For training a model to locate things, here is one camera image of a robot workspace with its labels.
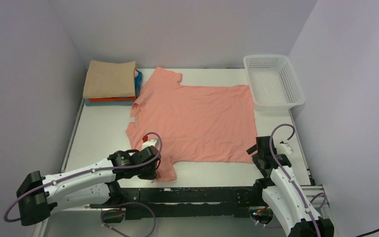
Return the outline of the pink t shirt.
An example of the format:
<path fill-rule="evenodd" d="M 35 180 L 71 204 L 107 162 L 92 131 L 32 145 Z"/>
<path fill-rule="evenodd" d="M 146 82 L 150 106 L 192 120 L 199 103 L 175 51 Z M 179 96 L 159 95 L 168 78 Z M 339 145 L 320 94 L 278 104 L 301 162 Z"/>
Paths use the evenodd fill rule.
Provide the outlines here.
<path fill-rule="evenodd" d="M 131 148 L 145 134 L 161 137 L 160 182 L 177 178 L 177 162 L 250 163 L 257 128 L 249 86 L 182 85 L 182 77 L 157 67 L 143 85 L 125 131 Z"/>

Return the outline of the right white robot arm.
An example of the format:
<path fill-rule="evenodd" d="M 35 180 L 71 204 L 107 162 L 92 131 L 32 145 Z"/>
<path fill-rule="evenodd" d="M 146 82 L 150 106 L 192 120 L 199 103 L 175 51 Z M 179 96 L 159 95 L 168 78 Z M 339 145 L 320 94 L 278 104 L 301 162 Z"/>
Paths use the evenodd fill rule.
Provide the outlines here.
<path fill-rule="evenodd" d="M 278 154 L 270 136 L 256 137 L 246 151 L 262 178 L 253 184 L 252 198 L 266 204 L 288 237 L 333 237 L 335 227 L 306 198 L 285 154 Z"/>

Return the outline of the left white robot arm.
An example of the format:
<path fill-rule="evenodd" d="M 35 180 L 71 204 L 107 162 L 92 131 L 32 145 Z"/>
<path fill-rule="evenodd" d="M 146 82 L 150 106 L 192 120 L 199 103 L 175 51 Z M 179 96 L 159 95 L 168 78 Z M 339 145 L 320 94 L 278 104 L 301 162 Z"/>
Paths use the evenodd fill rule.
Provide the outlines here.
<path fill-rule="evenodd" d="M 37 224 L 50 215 L 71 207 L 95 205 L 116 207 L 124 202 L 121 179 L 156 178 L 160 151 L 154 146 L 142 150 L 117 151 L 107 158 L 74 171 L 41 176 L 30 173 L 16 192 L 22 226 Z"/>

